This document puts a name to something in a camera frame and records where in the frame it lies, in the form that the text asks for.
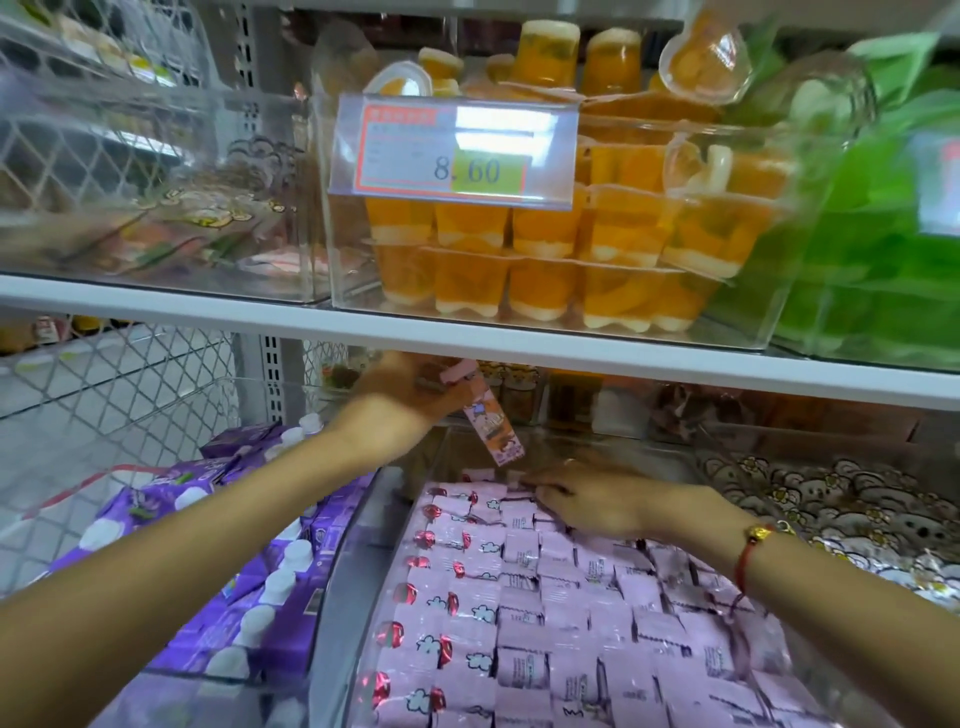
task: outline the hand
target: hand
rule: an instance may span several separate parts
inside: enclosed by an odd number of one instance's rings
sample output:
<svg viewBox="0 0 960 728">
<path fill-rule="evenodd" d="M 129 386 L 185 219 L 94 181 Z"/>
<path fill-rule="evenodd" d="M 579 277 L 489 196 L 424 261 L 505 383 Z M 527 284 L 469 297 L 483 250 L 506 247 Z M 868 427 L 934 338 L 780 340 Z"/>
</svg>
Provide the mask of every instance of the hand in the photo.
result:
<svg viewBox="0 0 960 728">
<path fill-rule="evenodd" d="M 474 400 L 466 382 L 443 393 L 419 388 L 417 377 L 432 362 L 422 354 L 385 352 L 353 385 L 325 431 L 343 436 L 345 447 L 358 449 L 370 469 L 406 454 L 439 420 Z"/>
<path fill-rule="evenodd" d="M 574 528 L 612 539 L 665 542 L 671 540 L 687 497 L 701 490 L 652 480 L 590 454 L 528 473 L 521 482 L 535 487 L 537 500 Z"/>
</svg>

